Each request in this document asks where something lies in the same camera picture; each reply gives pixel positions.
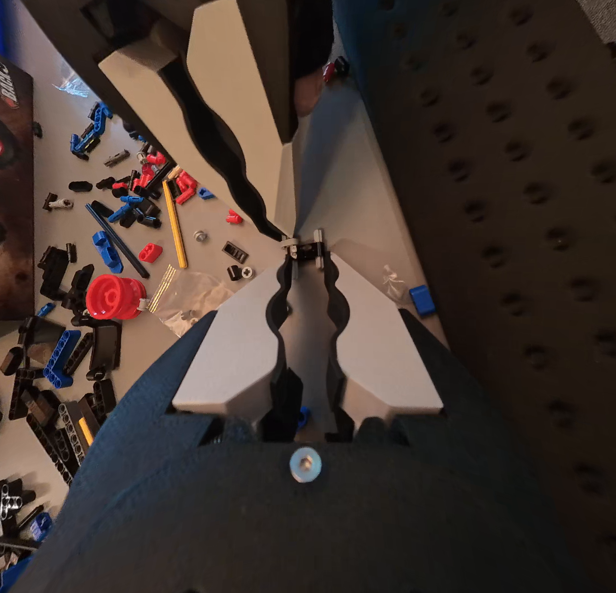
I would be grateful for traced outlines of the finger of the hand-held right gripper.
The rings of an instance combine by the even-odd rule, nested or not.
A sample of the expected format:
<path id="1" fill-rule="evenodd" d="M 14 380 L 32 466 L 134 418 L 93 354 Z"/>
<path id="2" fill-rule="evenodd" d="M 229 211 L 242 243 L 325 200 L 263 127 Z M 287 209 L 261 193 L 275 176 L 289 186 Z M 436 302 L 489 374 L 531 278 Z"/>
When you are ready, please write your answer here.
<path id="1" fill-rule="evenodd" d="M 221 136 L 218 166 L 235 207 L 270 238 L 297 225 L 299 126 L 281 138 L 240 0 L 211 0 L 193 13 L 187 70 Z"/>
<path id="2" fill-rule="evenodd" d="M 184 58 L 169 49 L 120 49 L 98 67 L 177 165 L 248 218 L 220 174 L 221 136 Z"/>

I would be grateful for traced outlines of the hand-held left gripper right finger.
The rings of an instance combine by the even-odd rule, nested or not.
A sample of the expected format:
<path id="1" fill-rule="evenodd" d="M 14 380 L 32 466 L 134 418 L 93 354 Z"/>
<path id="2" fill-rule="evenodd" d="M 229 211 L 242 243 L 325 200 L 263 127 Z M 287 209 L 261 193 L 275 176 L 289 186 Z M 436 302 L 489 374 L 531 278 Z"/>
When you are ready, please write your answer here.
<path id="1" fill-rule="evenodd" d="M 324 256 L 327 397 L 334 441 L 350 442 L 369 419 L 437 415 L 443 402 L 397 305 L 332 252 Z"/>

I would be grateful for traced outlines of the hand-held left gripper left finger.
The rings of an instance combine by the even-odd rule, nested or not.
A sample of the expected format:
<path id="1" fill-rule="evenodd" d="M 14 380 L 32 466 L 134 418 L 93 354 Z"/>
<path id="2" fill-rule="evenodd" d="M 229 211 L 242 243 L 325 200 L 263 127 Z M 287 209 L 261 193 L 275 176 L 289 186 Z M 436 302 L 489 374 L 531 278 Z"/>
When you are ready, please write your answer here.
<path id="1" fill-rule="evenodd" d="M 303 383 L 288 365 L 280 332 L 289 317 L 293 263 L 286 256 L 220 305 L 179 384 L 175 409 L 238 418 L 265 441 L 293 441 Z"/>

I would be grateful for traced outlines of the black grey toy axle assembly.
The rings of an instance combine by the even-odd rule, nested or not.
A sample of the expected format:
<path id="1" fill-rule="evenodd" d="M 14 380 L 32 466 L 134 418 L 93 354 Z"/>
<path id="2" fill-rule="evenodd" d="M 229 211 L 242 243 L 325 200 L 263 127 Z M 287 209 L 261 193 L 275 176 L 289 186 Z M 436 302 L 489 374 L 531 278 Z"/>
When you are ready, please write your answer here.
<path id="1" fill-rule="evenodd" d="M 312 241 L 297 239 L 299 240 L 297 253 L 295 256 L 287 253 L 289 257 L 297 262 L 312 262 L 317 270 L 323 271 L 325 269 L 325 254 L 327 251 L 324 230 L 322 228 L 315 229 Z"/>

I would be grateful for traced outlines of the person's right hand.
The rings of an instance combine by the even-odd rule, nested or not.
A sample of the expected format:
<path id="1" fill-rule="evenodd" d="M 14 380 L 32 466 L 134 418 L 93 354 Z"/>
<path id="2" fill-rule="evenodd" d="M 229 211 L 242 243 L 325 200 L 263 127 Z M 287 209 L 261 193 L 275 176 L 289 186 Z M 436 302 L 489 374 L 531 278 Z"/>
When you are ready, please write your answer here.
<path id="1" fill-rule="evenodd" d="M 298 118 L 305 118 L 311 114 L 319 101 L 324 85 L 321 67 L 295 81 L 294 105 Z"/>

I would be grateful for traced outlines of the small blue toy brick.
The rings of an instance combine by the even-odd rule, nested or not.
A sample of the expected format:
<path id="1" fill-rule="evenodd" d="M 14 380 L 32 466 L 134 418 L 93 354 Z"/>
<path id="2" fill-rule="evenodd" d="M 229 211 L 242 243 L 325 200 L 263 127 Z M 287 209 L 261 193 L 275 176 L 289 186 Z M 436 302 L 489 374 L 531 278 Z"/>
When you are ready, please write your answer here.
<path id="1" fill-rule="evenodd" d="M 426 318 L 436 314 L 437 309 L 427 285 L 415 286 L 408 291 L 419 317 Z"/>

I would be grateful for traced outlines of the pile of small toy pins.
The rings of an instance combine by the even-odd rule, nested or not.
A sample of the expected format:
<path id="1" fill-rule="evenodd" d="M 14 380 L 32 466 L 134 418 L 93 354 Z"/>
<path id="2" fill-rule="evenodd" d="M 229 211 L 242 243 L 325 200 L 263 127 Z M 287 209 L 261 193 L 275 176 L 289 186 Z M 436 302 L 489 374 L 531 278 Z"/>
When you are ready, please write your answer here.
<path id="1" fill-rule="evenodd" d="M 88 162 L 90 154 L 100 145 L 107 122 L 112 119 L 113 112 L 105 103 L 93 103 L 88 112 L 87 126 L 81 134 L 72 134 L 70 138 L 70 153 Z M 116 212 L 104 207 L 101 207 L 100 212 L 110 221 L 119 221 L 127 227 L 138 221 L 158 228 L 159 209 L 155 202 L 163 195 L 163 179 L 168 179 L 169 189 L 177 205 L 198 195 L 198 182 L 183 169 L 176 168 L 162 152 L 154 149 L 130 123 L 123 121 L 123 128 L 131 140 L 141 143 L 140 150 L 135 154 L 139 168 L 132 169 L 124 177 L 105 177 L 93 185 L 99 190 L 108 190 L 113 197 L 123 202 L 122 208 Z"/>

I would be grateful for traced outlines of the yellow toy axle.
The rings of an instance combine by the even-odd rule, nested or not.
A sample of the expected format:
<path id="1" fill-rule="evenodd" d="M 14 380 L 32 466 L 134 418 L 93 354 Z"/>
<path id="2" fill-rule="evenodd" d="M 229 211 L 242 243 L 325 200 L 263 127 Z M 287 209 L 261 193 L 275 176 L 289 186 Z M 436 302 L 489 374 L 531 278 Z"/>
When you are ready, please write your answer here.
<path id="1" fill-rule="evenodd" d="M 175 253 L 177 256 L 179 268 L 186 269 L 189 267 L 189 264 L 187 261 L 184 240 L 182 237 L 182 231 L 181 231 L 181 227 L 179 224 L 177 211 L 175 208 L 174 198 L 171 194 L 171 190 L 169 189 L 169 182 L 167 178 L 163 179 L 162 188 L 163 188 L 163 194 L 165 197 L 167 215 L 168 215 L 169 224 L 170 224 L 172 235 L 173 235 L 174 248 L 175 248 Z"/>

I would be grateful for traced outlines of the black curved toy panel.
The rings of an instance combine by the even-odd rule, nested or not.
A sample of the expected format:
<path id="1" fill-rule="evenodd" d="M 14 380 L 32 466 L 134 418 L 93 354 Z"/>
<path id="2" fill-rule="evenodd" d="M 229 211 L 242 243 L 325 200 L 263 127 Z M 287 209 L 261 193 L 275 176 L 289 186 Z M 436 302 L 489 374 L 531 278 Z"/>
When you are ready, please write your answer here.
<path id="1" fill-rule="evenodd" d="M 94 341 L 86 378 L 97 382 L 119 367 L 122 325 L 117 321 L 104 320 L 92 328 Z"/>

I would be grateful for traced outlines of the long black toy axle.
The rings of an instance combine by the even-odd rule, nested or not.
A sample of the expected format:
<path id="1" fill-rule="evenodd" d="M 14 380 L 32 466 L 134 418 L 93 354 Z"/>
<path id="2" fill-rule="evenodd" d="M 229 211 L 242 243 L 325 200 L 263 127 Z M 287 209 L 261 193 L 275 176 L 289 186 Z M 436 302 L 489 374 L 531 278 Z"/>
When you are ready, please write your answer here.
<path id="1" fill-rule="evenodd" d="M 144 279 L 150 278 L 149 271 L 143 266 L 137 256 L 129 249 L 123 239 L 115 232 L 112 226 L 101 217 L 94 207 L 87 203 L 84 205 L 88 213 L 95 219 L 100 228 L 106 232 L 108 239 L 114 244 L 115 248 L 127 259 L 128 263 L 133 266 L 135 271 Z"/>

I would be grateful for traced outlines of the blue curved toy panel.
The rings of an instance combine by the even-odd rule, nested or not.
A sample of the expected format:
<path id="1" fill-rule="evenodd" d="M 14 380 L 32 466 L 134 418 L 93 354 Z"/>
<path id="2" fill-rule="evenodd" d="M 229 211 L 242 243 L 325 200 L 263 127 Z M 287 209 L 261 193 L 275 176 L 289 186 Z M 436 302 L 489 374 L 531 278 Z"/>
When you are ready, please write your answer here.
<path id="1" fill-rule="evenodd" d="M 123 263 L 107 233 L 104 231 L 96 232 L 92 235 L 92 242 L 109 271 L 112 274 L 121 274 L 124 269 Z"/>

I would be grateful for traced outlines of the large blue angled toy beam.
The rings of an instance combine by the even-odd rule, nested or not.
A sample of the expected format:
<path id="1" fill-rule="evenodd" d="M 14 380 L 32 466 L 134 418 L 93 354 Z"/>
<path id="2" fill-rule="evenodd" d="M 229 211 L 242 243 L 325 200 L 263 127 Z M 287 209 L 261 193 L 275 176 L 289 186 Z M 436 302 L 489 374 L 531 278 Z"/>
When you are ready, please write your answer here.
<path id="1" fill-rule="evenodd" d="M 81 338 L 79 330 L 66 330 L 60 336 L 56 346 L 43 369 L 43 376 L 54 389 L 70 387 L 73 384 L 72 376 L 64 372 L 64 367 Z"/>

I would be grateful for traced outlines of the toy set box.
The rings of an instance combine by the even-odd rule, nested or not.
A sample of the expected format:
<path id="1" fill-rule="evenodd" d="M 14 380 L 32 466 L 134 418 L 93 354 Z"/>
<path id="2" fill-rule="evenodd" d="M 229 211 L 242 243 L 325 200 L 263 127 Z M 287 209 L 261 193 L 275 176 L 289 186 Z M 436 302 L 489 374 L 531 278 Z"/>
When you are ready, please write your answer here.
<path id="1" fill-rule="evenodd" d="M 1 57 L 1 334 L 35 304 L 33 79 Z"/>

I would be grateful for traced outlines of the black dimpled mat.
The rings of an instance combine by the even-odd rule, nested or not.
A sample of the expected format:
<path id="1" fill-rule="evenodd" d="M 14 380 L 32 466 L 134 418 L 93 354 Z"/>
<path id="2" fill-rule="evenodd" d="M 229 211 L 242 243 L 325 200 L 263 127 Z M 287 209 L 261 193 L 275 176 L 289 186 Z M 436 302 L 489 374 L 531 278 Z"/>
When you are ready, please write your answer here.
<path id="1" fill-rule="evenodd" d="M 615 592 L 615 62 L 576 0 L 333 0 L 452 352 Z"/>

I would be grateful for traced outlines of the pile of black toy beams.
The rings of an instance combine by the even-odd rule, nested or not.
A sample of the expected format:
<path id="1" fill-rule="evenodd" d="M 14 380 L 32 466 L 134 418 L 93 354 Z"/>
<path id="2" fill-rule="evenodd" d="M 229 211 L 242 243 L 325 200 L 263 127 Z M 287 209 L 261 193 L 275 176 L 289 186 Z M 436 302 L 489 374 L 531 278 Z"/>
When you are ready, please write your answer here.
<path id="1" fill-rule="evenodd" d="M 92 327 L 103 320 L 94 319 L 86 308 L 93 265 L 74 274 L 68 291 L 61 287 L 72 253 L 50 246 L 43 254 L 38 263 L 41 295 L 50 304 L 22 321 L 17 346 L 1 360 L 1 374 L 13 378 L 9 420 L 25 420 L 68 488 L 91 447 L 84 441 L 78 420 L 81 416 L 88 420 L 95 438 L 117 403 L 111 373 L 97 382 L 86 378 L 94 341 Z M 43 369 L 66 330 L 81 332 L 64 367 L 73 384 L 54 389 L 44 378 Z"/>

